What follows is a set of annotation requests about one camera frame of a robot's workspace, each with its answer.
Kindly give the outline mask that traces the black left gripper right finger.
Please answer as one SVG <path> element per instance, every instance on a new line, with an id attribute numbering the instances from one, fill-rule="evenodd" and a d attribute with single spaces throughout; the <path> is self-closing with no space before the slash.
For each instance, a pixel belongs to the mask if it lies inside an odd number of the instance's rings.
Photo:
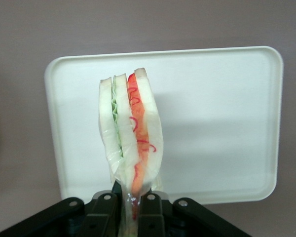
<path id="1" fill-rule="evenodd" d="M 141 197 L 139 237 L 248 237 L 249 234 L 205 208 L 183 197 L 170 203 L 163 192 Z"/>

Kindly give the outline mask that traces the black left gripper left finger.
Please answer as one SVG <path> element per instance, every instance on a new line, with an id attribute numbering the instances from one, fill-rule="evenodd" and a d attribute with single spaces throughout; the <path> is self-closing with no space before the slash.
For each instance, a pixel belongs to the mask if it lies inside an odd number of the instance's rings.
<path id="1" fill-rule="evenodd" d="M 121 213 L 121 186 L 97 192 L 87 204 L 64 199 L 3 230 L 0 237 L 116 237 Z"/>

